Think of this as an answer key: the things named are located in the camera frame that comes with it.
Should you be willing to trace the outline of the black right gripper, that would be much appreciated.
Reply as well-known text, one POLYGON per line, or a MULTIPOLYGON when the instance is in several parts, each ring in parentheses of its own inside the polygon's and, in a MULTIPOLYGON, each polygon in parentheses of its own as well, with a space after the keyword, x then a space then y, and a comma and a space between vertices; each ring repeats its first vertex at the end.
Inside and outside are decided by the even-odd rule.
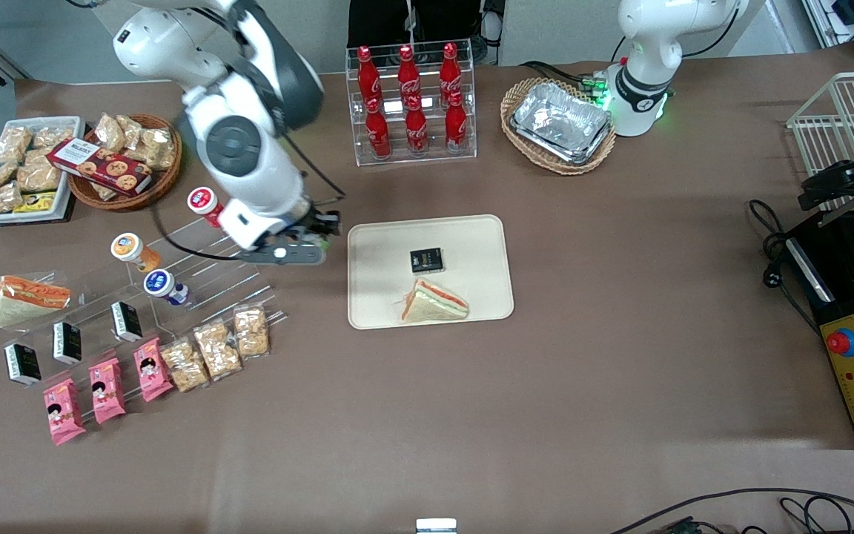
POLYGON ((289 237, 299 243, 329 243, 332 237, 342 233, 342 217, 339 211, 319 211, 311 213, 289 228, 289 237))

